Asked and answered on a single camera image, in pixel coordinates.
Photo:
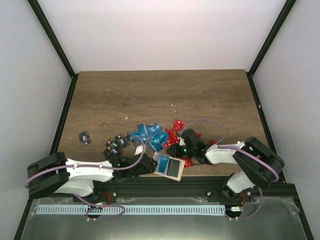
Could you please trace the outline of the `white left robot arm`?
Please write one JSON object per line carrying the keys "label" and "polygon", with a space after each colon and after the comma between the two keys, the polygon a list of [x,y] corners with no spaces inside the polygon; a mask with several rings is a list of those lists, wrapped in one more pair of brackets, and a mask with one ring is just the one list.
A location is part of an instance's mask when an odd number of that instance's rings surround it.
{"label": "white left robot arm", "polygon": [[102,189],[94,182],[139,177],[153,173],[156,167],[157,162],[143,152],[132,157],[108,156],[101,162],[77,161],[56,152],[27,167],[24,187],[31,199],[72,194],[97,202]]}

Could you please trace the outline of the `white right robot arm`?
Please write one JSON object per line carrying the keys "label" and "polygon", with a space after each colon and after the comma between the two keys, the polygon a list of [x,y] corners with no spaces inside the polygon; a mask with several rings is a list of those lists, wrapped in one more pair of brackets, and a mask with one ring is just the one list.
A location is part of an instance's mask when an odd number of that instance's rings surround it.
{"label": "white right robot arm", "polygon": [[241,171],[230,175],[220,188],[223,198],[229,202],[249,188],[268,188],[280,179],[285,166],[280,156],[255,137],[235,144],[205,144],[192,129],[187,129],[179,140],[182,143],[174,143],[166,150],[169,156],[194,158],[201,165],[235,164],[240,167]]}

